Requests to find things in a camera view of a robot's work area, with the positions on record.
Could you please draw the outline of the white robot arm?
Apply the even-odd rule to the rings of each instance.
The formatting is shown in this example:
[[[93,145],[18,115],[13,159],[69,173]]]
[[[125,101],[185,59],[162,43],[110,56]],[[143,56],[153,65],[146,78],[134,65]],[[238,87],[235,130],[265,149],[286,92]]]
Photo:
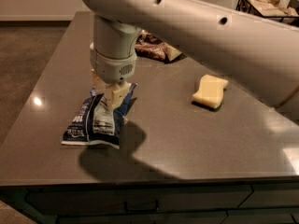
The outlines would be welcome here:
[[[104,82],[134,73],[135,41],[147,30],[299,121],[297,28],[200,0],[82,1],[94,13],[91,62]]]

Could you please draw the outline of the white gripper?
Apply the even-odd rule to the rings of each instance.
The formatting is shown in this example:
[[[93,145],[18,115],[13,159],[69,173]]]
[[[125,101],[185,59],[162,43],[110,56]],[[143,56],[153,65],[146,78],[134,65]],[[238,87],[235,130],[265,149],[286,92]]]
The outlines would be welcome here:
[[[136,53],[124,59],[108,58],[100,54],[91,44],[90,54],[93,68],[93,93],[105,93],[107,107],[118,108],[130,90],[131,84],[123,80],[135,72]]]

